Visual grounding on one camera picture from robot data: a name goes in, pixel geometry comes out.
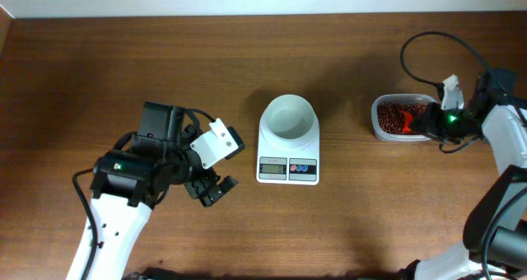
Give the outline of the orange plastic measuring scoop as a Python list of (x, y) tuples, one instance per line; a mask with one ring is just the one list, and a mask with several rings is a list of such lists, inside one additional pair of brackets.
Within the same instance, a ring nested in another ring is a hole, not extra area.
[(405, 110), (401, 110), (400, 113), (403, 116), (402, 134), (411, 134), (413, 130), (410, 128), (410, 124), (414, 121), (413, 115)]

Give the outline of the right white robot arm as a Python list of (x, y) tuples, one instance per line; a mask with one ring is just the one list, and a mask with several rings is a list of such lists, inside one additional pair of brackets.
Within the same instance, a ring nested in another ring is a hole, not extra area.
[(526, 101), (513, 96), (515, 76), (494, 68), (478, 76), (469, 102), (458, 78), (439, 85), (440, 102), (409, 128), (460, 151), (482, 140), (497, 179), (469, 214), (462, 241), (432, 259), (415, 260), (401, 279), (519, 279), (526, 275)]

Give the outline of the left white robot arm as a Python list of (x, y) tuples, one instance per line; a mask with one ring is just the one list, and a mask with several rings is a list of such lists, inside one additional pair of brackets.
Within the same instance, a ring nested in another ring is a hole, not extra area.
[(86, 225), (70, 279), (120, 279), (133, 246), (152, 211), (173, 185), (211, 207), (237, 184), (213, 169), (243, 151), (232, 127), (210, 120), (204, 132), (201, 110), (145, 102), (138, 130), (126, 133), (100, 157), (88, 198), (75, 173), (72, 183), (86, 213)]

